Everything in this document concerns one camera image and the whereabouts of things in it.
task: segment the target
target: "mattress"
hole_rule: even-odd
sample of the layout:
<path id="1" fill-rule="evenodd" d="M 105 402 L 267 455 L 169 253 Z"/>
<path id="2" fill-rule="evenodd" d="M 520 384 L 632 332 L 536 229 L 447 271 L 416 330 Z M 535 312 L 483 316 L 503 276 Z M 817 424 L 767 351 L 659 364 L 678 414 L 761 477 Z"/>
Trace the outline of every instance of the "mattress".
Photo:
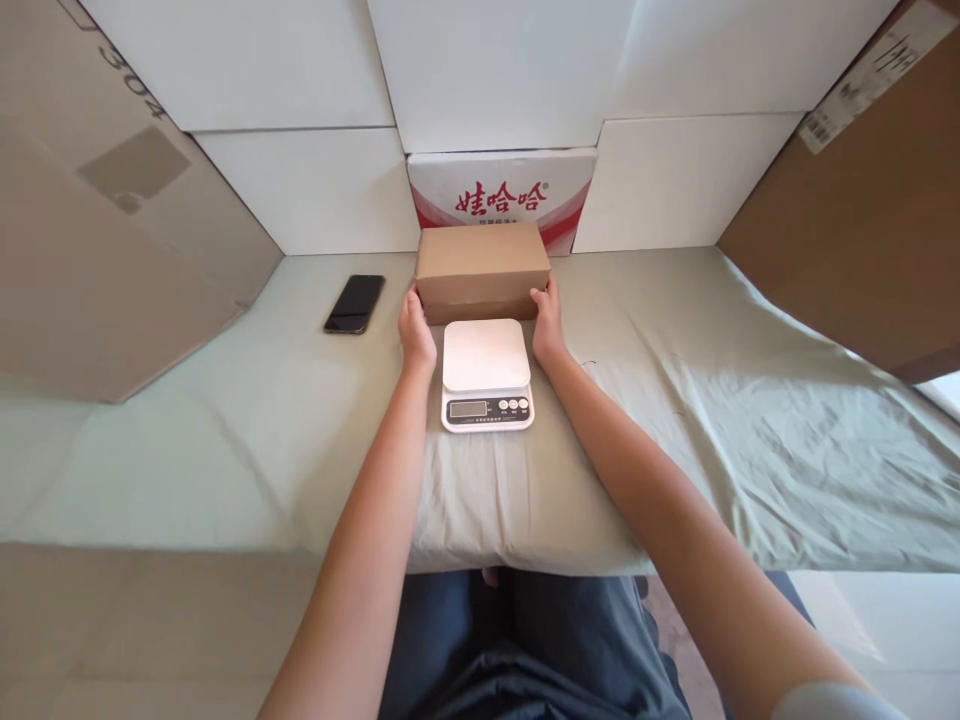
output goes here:
<path id="1" fill-rule="evenodd" d="M 0 539 L 322 554 L 399 374 L 414 260 L 287 258 L 247 315 L 123 405 L 0 379 Z M 574 356 L 762 567 L 960 571 L 960 426 L 929 401 L 714 248 L 553 265 Z M 325 335 L 353 273 L 387 279 L 370 327 Z M 651 569 L 535 363 L 522 432 L 445 431 L 439 384 L 411 571 Z"/>

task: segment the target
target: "white kitchen scale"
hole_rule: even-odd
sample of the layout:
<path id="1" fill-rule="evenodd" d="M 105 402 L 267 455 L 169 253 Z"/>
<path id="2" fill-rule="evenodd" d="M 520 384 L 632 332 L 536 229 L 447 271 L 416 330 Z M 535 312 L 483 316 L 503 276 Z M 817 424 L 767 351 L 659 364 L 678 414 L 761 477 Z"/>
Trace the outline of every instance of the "white kitchen scale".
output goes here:
<path id="1" fill-rule="evenodd" d="M 440 420 L 450 432 L 530 427 L 530 361 L 520 323 L 464 320 L 447 325 L 442 398 Z"/>

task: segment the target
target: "small brown box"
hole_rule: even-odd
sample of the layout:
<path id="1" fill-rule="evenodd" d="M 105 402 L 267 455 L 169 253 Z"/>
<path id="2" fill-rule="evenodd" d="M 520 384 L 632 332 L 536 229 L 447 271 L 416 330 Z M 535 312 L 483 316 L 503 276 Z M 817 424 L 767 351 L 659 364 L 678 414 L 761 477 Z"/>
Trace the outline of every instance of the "small brown box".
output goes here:
<path id="1" fill-rule="evenodd" d="M 530 289 L 550 275 L 536 223 L 428 228 L 420 235 L 416 282 L 430 325 L 537 316 Z"/>

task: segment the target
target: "barcode label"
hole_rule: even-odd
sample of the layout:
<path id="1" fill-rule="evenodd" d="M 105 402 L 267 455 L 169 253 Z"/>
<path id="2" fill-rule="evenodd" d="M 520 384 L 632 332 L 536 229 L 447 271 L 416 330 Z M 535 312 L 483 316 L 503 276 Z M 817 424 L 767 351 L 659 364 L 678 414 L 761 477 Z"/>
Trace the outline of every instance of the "barcode label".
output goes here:
<path id="1" fill-rule="evenodd" d="M 929 0 L 917 0 L 807 116 L 797 134 L 810 152 L 818 155 L 833 142 L 958 22 Z"/>
<path id="2" fill-rule="evenodd" d="M 830 137 L 830 132 L 823 125 L 817 122 L 815 118 L 810 118 L 810 120 L 807 122 L 807 127 L 810 129 L 810 132 L 816 136 L 817 140 L 822 142 L 824 145 L 833 139 Z"/>

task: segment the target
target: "black smartphone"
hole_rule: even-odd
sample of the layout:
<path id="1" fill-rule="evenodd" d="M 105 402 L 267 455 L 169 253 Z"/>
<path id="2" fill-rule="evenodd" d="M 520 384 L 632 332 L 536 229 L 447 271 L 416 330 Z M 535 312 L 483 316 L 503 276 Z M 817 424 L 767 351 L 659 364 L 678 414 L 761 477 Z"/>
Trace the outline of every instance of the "black smartphone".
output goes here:
<path id="1" fill-rule="evenodd" d="M 383 275 L 351 275 L 324 323 L 323 331 L 359 335 L 366 330 L 383 283 Z"/>

